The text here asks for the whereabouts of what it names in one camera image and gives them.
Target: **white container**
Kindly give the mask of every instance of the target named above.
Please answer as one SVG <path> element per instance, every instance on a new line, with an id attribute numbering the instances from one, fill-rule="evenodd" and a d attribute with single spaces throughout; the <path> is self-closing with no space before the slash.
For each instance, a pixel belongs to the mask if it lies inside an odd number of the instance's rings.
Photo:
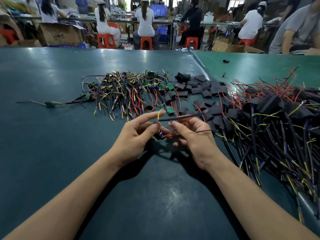
<path id="1" fill-rule="evenodd" d="M 214 13 L 207 12 L 203 17 L 203 23 L 212 23 L 214 21 Z"/>

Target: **window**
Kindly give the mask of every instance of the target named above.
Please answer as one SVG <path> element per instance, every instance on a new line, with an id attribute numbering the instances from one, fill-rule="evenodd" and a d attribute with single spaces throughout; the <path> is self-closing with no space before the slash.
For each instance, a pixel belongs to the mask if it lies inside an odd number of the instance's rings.
<path id="1" fill-rule="evenodd" d="M 241 5 L 245 0 L 230 0 L 228 10 L 236 8 L 238 5 Z"/>

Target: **black shirt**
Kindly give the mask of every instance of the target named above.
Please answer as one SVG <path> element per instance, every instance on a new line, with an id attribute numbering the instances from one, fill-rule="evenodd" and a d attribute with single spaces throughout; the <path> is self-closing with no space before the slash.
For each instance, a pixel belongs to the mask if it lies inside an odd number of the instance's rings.
<path id="1" fill-rule="evenodd" d="M 189 19 L 189 29 L 198 30 L 200 29 L 202 9 L 198 7 L 190 8 L 186 14 L 181 19 L 181 22 L 184 22 L 186 19 Z"/>
<path id="2" fill-rule="evenodd" d="M 288 13 L 288 15 L 284 18 L 284 20 L 286 20 L 288 17 L 290 17 L 291 14 L 293 14 L 296 10 L 297 7 L 299 6 L 301 0 L 289 0 L 288 1 L 288 6 L 292 6 L 290 12 Z"/>

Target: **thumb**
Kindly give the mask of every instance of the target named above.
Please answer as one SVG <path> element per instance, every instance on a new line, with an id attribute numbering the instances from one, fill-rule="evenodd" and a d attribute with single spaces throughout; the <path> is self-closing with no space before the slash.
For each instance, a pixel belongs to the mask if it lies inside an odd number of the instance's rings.
<path id="1" fill-rule="evenodd" d="M 159 122 L 155 122 L 146 128 L 145 131 L 138 137 L 143 141 L 143 143 L 147 143 L 154 136 L 154 134 L 159 131 L 160 127 L 161 124 Z"/>
<path id="2" fill-rule="evenodd" d="M 185 125 L 180 124 L 177 121 L 172 121 L 170 123 L 170 127 L 172 127 L 179 135 L 183 136 L 186 140 L 188 140 L 188 137 L 190 136 L 190 133 L 192 132 Z"/>

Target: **right hand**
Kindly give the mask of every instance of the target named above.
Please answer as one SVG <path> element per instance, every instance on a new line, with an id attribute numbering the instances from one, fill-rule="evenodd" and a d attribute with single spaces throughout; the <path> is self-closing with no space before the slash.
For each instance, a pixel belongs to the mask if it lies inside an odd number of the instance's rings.
<path id="1" fill-rule="evenodd" d="M 210 126 L 196 117 L 191 118 L 184 125 L 177 121 L 172 121 L 169 122 L 169 126 L 175 130 L 173 135 L 181 135 L 184 137 L 184 139 L 179 139 L 178 142 L 174 142 L 173 145 L 187 146 L 198 167 L 202 170 L 207 170 L 207 166 L 214 159 L 217 150 L 219 151 Z"/>

